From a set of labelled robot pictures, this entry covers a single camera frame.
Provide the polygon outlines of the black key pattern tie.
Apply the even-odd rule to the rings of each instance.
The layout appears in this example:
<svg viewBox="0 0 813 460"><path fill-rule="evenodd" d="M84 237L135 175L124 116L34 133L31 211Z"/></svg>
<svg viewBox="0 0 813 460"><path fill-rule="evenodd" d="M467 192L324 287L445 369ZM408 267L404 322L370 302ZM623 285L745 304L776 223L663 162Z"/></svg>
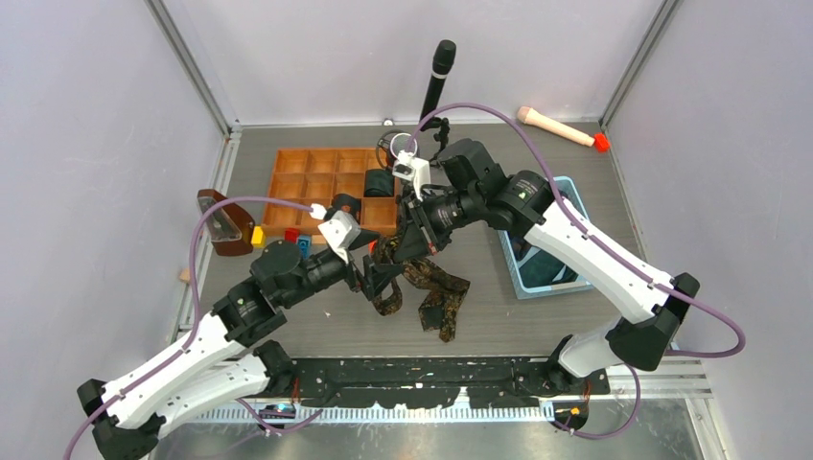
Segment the black key pattern tie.
<svg viewBox="0 0 813 460"><path fill-rule="evenodd" d="M377 264L394 264L393 256L400 245L396 236L382 236L370 243L370 256ZM421 326L425 332L438 331L443 342L451 342L456 337L457 316L469 292L471 282L445 269L428 258L417 258L401 263L403 278L414 288L425 290L426 297L418 307ZM391 293L387 297L378 295L371 302L381 316L399 311L403 305L403 293L397 280L390 282Z"/></svg>

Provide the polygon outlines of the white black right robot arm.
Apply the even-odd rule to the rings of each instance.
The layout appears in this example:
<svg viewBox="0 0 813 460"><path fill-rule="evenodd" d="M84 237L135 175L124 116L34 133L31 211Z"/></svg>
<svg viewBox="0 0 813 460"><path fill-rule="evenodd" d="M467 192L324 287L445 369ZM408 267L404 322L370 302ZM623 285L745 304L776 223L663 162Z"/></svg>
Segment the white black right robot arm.
<svg viewBox="0 0 813 460"><path fill-rule="evenodd" d="M450 243L453 230L484 221L573 269L620 313L616 323L562 339L546 369L553 389L571 393L592 372L618 364L658 368L699 289L696 279L673 277L614 241L603 242L602 232L549 180L527 170L505 174L479 141L463 139L444 149L441 165L449 183L437 195L429 193L430 164L418 156L409 134L395 135L389 150L394 176L411 184L402 198L406 227L394 262L435 255Z"/></svg>

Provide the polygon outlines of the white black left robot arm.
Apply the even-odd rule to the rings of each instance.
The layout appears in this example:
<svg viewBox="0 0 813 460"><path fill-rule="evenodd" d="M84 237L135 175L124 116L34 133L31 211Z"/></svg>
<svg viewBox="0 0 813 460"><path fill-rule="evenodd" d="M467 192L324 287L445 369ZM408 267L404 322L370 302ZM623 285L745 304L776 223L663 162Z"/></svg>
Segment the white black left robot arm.
<svg viewBox="0 0 813 460"><path fill-rule="evenodd" d="M196 320L176 342L117 379L90 379L78 389L104 459L142 459L172 431L222 403L266 391L286 395L294 382L288 355L269 335L289 309L345 283L368 300L403 272L366 256L357 268L351 250L371 242L366 230L340 237L304 258L290 241L267 245L249 277Z"/></svg>

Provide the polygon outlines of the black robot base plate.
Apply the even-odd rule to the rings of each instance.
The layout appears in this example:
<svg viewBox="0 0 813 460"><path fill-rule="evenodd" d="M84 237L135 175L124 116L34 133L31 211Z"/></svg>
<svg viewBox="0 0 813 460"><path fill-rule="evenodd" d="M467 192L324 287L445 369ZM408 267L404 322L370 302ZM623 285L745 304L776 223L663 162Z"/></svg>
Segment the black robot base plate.
<svg viewBox="0 0 813 460"><path fill-rule="evenodd" d="M544 363L542 357L470 356L299 358L293 365L298 397L309 407L431 409L467 398L471 408L511 408L541 398L610 393L604 371L556 390L543 379Z"/></svg>

